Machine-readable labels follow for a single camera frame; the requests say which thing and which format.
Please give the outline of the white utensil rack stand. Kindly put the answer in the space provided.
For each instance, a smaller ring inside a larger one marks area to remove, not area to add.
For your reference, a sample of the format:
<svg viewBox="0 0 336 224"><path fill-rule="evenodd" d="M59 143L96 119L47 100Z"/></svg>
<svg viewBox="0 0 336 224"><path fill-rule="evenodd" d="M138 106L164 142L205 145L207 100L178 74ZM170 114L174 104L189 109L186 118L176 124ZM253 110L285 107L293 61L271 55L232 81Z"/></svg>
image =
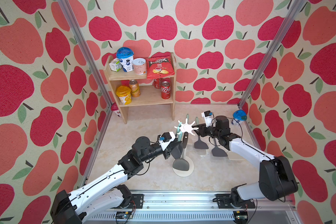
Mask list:
<svg viewBox="0 0 336 224"><path fill-rule="evenodd" d="M193 121L191 124L189 123L182 123L181 121L178 121L178 127L180 127L182 133L184 134L185 132L188 132L189 136L192 135L192 136L196 136L195 132L193 131L193 125L195 124L196 122ZM187 153L187 148L185 149L185 153L184 153L184 159L187 160L189 162L189 170L188 171L179 171L179 170L176 170L173 168L173 171L176 175L180 176L180 177L188 177L190 176L193 171L194 171L194 163L193 161L186 156L186 153Z"/></svg>

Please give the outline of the grey spatula mint handle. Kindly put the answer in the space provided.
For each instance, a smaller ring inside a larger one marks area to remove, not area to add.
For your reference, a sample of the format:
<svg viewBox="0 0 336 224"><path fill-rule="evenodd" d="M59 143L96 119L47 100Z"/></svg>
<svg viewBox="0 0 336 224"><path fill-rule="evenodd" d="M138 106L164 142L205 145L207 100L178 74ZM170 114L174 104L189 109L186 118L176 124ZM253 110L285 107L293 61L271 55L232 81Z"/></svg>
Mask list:
<svg viewBox="0 0 336 224"><path fill-rule="evenodd" d="M212 155L214 157L227 157L228 154L221 148L218 147L216 138L213 138L214 140L214 148L212 149Z"/></svg>

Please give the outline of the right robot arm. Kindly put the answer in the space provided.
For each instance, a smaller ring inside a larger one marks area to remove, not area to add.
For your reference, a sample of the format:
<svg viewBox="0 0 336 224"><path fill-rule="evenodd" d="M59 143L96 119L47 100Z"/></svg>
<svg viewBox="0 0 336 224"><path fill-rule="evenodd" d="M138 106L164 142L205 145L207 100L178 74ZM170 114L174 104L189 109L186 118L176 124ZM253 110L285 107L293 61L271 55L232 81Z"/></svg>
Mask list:
<svg viewBox="0 0 336 224"><path fill-rule="evenodd" d="M243 157L259 170L258 182L243 184L231 189L229 201L239 208L251 199L266 198L276 201L298 191L298 184L288 159L274 156L245 142L242 136L232 133L226 116L214 116L211 111L202 113L205 123L195 125L198 136L209 136L219 144Z"/></svg>

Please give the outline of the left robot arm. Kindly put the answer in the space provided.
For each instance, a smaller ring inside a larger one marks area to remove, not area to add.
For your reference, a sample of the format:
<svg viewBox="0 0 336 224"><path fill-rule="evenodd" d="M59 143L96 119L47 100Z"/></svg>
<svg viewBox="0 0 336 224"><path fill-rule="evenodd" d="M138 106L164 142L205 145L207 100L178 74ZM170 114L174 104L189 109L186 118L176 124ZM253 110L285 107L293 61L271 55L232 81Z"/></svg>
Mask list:
<svg viewBox="0 0 336 224"><path fill-rule="evenodd" d="M152 143L148 137L139 137L131 150L105 174L70 193L62 190L54 198L50 215L54 224L83 224L93 216L112 208L127 207L132 193L124 182L137 175L145 162L163 155L168 159L175 149L187 145L185 137L178 140L173 132L158 136Z"/></svg>

